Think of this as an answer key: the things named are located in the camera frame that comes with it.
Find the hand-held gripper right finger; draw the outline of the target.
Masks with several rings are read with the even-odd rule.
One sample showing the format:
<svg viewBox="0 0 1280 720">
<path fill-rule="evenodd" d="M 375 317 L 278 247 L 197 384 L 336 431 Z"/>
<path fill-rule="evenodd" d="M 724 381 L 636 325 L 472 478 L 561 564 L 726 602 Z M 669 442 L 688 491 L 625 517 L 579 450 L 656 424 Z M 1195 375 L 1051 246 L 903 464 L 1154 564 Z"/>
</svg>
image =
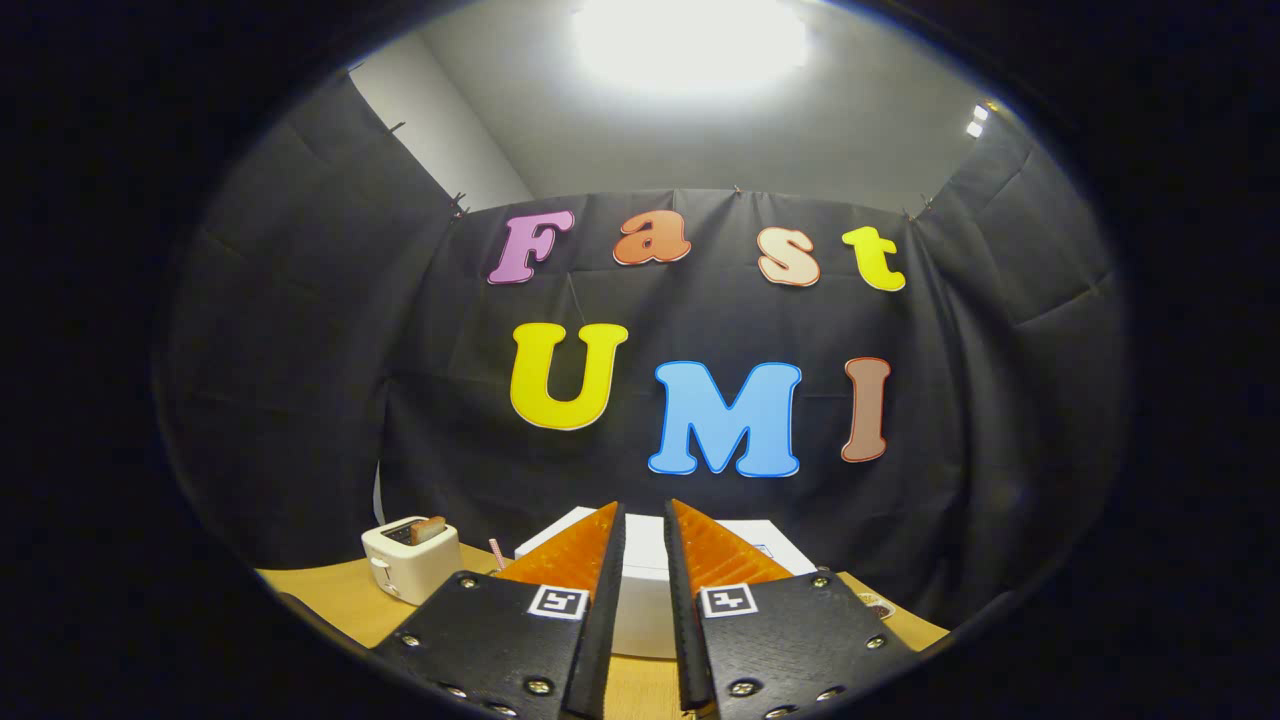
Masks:
<svg viewBox="0 0 1280 720">
<path fill-rule="evenodd" d="M 787 571 L 676 498 L 664 533 L 684 711 L 831 716 L 915 666 L 835 573 Z"/>
</svg>

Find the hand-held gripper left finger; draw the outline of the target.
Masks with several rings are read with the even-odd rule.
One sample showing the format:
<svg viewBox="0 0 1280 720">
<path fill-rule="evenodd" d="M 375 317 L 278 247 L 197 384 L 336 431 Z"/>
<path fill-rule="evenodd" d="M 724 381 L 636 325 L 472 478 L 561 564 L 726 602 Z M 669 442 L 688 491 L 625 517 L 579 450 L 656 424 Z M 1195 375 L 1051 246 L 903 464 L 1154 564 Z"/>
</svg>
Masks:
<svg viewBox="0 0 1280 720">
<path fill-rule="evenodd" d="M 600 719 L 626 512 L 608 503 L 504 569 L 457 571 L 372 648 L 466 719 Z"/>
</svg>

